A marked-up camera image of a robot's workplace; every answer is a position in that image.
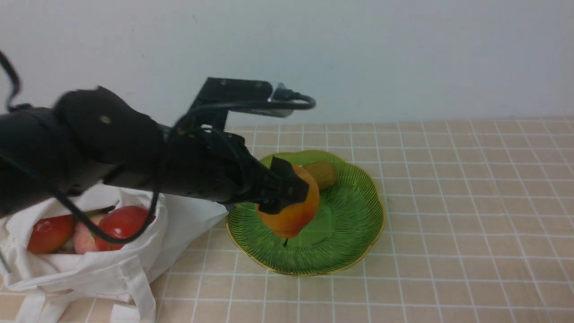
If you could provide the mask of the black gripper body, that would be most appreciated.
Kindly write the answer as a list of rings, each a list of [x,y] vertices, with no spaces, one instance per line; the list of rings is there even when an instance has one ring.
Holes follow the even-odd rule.
[[[104,177],[111,186],[197,198],[219,204],[275,198],[275,176],[224,131],[142,127],[104,140]]]

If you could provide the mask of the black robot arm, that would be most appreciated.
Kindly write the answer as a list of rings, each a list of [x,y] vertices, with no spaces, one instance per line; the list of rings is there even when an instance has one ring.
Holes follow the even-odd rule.
[[[110,90],[76,90],[49,108],[1,116],[1,151],[68,197],[97,183],[222,205],[253,202],[277,214],[310,185],[286,161],[266,167],[245,139],[224,131],[227,113],[289,116],[313,108],[283,84],[209,78],[183,123],[164,126]]]

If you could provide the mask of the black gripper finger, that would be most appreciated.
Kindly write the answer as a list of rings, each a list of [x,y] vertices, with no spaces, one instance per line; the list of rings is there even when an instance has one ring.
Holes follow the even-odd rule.
[[[264,186],[258,203],[265,214],[279,214],[291,205],[301,204],[307,199],[309,184],[302,179],[283,179]]]

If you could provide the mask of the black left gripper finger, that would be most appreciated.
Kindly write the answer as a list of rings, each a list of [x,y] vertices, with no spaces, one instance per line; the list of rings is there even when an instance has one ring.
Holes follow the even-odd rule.
[[[275,179],[292,180],[296,178],[296,173],[293,169],[293,165],[287,160],[280,159],[277,156],[273,156],[271,158],[269,170]]]

